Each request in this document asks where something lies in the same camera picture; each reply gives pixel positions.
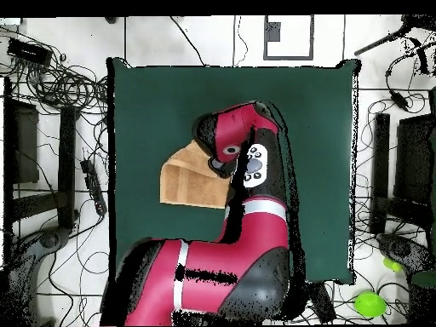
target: dark green mat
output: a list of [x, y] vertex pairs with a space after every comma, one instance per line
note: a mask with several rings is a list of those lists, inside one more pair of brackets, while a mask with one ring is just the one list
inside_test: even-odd
[[358, 66], [115, 69], [117, 264], [139, 238], [218, 237], [224, 210], [159, 203], [164, 162], [192, 139], [194, 119], [248, 100], [272, 101], [289, 128], [310, 281], [342, 279], [350, 239], [352, 85]]

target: cable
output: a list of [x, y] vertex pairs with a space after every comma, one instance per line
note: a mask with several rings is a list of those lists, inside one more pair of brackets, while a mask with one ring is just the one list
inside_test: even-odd
[[236, 64], [236, 66], [238, 66], [240, 62], [242, 62], [242, 61], [245, 60], [245, 56], [246, 56], [247, 53], [249, 52], [249, 47], [247, 46], [247, 43], [246, 43], [246, 42], [241, 38], [241, 35], [239, 34], [239, 27], [241, 26], [241, 19], [242, 19], [242, 15], [239, 16], [239, 23], [238, 23], [238, 30], [237, 30], [237, 33], [238, 33], [238, 37], [239, 37], [239, 39], [241, 39], [241, 41], [242, 41], [242, 42], [244, 43], [244, 45], [245, 45], [245, 54], [244, 54], [244, 57], [243, 57], [240, 61], [238, 61], [238, 63]]
[[196, 52], [197, 55], [198, 55], [198, 58], [200, 59], [201, 64], [202, 64], [203, 66], [208, 66], [207, 64], [204, 64], [203, 60], [201, 59], [201, 55], [200, 55], [200, 53], [198, 52], [198, 50], [197, 50], [197, 48], [194, 46], [194, 44], [191, 42], [191, 40], [189, 39], [189, 37], [187, 36], [187, 34], [183, 31], [183, 29], [181, 28], [180, 24], [179, 24], [177, 21], [175, 21], [175, 19], [174, 19], [172, 16], [170, 16], [169, 18], [171, 19], [171, 21], [173, 21], [173, 22], [175, 23], [175, 25], [179, 28], [179, 30], [181, 31], [181, 33], [183, 34], [183, 36], [185, 37], [185, 39], [189, 42], [189, 44], [190, 44], [190, 45], [192, 46], [192, 48], [195, 50], [195, 52]]

